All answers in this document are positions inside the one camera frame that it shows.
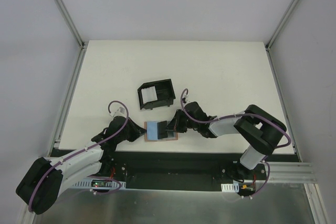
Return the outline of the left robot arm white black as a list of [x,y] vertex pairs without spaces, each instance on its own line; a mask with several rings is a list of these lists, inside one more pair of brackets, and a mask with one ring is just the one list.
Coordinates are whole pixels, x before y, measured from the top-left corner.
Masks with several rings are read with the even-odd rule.
[[145,133],[130,118],[116,116],[84,147],[58,158],[36,159],[17,186],[16,195],[31,212],[42,214],[73,184],[90,175],[108,175],[117,145],[134,142]]

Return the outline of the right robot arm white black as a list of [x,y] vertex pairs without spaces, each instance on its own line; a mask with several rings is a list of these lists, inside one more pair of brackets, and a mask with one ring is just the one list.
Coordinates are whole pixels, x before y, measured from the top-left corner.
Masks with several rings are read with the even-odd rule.
[[207,115],[197,102],[188,103],[175,112],[166,130],[185,133],[188,129],[205,138],[240,134],[249,143],[236,166],[236,173],[242,179],[250,178],[257,164],[275,149],[291,143],[286,126],[254,104],[238,114],[217,117]]

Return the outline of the tan leather card holder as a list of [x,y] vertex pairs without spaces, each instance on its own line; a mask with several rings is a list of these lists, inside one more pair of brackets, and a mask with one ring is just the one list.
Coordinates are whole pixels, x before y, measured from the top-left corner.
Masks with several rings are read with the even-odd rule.
[[146,142],[164,142],[164,141],[176,141],[179,139],[178,133],[167,130],[166,127],[170,121],[147,121],[144,123],[146,133],[144,140]]

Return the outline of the black card tray box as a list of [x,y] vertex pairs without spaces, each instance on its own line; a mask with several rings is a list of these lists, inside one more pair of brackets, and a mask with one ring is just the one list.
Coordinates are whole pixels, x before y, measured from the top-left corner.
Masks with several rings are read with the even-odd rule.
[[[157,100],[153,102],[143,103],[141,89],[155,86]],[[171,79],[164,79],[143,83],[138,89],[138,99],[140,110],[153,110],[163,106],[170,107],[176,99],[173,83]]]

